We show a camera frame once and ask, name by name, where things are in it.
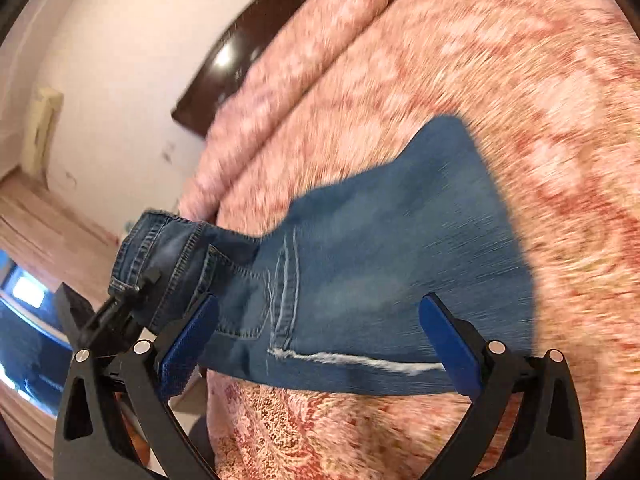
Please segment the blue denim jeans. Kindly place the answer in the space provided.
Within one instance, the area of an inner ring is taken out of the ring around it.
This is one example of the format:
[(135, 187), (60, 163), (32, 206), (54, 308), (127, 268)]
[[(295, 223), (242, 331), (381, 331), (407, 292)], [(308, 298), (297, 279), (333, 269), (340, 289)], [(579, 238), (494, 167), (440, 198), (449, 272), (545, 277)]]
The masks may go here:
[(533, 347), (534, 288), (506, 206), (463, 122), (438, 116), (401, 154), (292, 203), (249, 237), (142, 214), (108, 290), (162, 277), (134, 318), (151, 332), (212, 294), (198, 362), (258, 384), (369, 396), (441, 393), (450, 380), (419, 323), (431, 292), (510, 349)]

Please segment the window with blue light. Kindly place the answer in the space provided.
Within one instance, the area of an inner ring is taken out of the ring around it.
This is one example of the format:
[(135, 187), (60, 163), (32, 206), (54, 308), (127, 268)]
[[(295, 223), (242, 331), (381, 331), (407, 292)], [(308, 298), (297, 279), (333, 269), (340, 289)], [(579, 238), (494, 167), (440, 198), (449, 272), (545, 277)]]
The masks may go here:
[(2, 254), (1, 381), (55, 417), (71, 357), (52, 292)]

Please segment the beige curtain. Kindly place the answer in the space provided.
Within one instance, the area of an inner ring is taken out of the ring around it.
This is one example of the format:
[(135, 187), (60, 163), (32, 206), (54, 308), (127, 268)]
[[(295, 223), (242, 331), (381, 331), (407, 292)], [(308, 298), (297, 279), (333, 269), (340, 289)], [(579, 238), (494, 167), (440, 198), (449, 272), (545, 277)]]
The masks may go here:
[(36, 87), (29, 101), (21, 151), (21, 170), (29, 177), (44, 181), (49, 142), (63, 105), (62, 92)]

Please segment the dark wooden headboard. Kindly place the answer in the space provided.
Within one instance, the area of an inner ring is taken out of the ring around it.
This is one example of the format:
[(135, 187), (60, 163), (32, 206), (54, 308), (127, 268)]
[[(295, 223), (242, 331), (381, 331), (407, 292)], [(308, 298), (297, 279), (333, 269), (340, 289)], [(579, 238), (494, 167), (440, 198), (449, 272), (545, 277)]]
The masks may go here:
[(204, 138), (221, 105), (306, 0), (253, 0), (209, 50), (171, 118)]

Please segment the pink floral duvet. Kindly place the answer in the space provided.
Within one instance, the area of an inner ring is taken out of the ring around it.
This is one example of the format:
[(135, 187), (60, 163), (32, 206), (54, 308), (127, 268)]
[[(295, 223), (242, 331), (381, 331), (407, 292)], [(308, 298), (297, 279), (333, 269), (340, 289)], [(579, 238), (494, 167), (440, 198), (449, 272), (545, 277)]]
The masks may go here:
[(178, 205), (208, 220), (297, 102), (393, 0), (306, 0), (221, 105)]

